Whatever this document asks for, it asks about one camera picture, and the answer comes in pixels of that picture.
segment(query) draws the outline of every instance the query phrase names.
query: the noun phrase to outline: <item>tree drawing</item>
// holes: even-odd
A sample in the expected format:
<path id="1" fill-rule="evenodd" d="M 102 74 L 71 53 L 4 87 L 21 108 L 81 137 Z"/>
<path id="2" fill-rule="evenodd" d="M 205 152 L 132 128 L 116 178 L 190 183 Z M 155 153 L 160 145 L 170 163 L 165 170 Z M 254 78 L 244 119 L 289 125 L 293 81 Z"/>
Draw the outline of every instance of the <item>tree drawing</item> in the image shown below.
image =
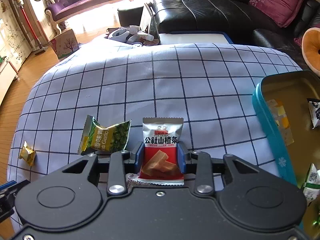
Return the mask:
<path id="1" fill-rule="evenodd" d="M 67 39 L 67 42 L 64 43 L 64 49 L 71 49 L 73 51 L 76 47 L 75 41 L 72 39 Z"/>

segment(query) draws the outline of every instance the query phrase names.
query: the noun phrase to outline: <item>black leather sofa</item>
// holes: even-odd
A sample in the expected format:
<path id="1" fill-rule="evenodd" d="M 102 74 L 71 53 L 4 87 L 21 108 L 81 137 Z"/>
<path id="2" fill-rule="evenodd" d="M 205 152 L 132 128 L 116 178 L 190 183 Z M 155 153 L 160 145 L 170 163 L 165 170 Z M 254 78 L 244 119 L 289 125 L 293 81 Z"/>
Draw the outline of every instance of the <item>black leather sofa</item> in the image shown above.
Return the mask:
<path id="1" fill-rule="evenodd" d="M 278 49 L 303 69 L 308 69 L 294 38 L 320 23 L 320 3 L 304 0 L 287 28 L 277 24 L 249 0 L 153 0 L 159 33 L 173 31 L 221 31 L 237 44 Z"/>

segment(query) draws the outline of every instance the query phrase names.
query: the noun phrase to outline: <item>red logo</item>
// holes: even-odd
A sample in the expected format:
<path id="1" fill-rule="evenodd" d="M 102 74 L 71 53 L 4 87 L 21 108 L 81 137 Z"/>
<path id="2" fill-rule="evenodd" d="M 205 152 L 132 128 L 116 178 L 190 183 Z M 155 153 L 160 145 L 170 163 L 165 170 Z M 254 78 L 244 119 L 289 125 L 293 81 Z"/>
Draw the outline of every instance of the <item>red logo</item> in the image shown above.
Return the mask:
<path id="1" fill-rule="evenodd" d="M 163 134 L 168 134 L 167 127 L 165 125 L 163 127 L 158 126 L 158 129 L 155 130 L 155 135 L 163 135 Z"/>

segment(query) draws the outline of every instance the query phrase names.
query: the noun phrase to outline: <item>red and white snack package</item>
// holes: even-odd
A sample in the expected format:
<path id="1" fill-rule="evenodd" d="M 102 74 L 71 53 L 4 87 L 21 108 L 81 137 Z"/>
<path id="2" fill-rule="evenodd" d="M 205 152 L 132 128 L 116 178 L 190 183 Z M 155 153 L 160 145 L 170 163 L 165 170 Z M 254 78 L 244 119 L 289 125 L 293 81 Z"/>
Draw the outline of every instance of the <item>red and white snack package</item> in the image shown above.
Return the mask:
<path id="1" fill-rule="evenodd" d="M 183 118 L 143 118 L 144 159 L 139 182 L 184 184 L 177 162 L 182 126 Z"/>

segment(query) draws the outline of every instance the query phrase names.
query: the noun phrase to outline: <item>sunlight on floor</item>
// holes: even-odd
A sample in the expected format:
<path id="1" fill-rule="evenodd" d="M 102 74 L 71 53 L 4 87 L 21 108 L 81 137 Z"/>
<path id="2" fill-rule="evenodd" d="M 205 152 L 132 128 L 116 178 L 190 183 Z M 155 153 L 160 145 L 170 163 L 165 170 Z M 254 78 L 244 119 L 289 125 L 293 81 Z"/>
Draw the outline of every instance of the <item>sunlight on floor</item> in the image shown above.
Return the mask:
<path id="1" fill-rule="evenodd" d="M 73 29 L 75 34 L 91 33 L 103 28 L 120 27 L 117 9 L 122 6 L 132 6 L 132 4 L 143 4 L 148 0 L 123 0 L 116 3 L 106 4 L 79 15 L 75 15 L 67 20 L 68 28 Z"/>

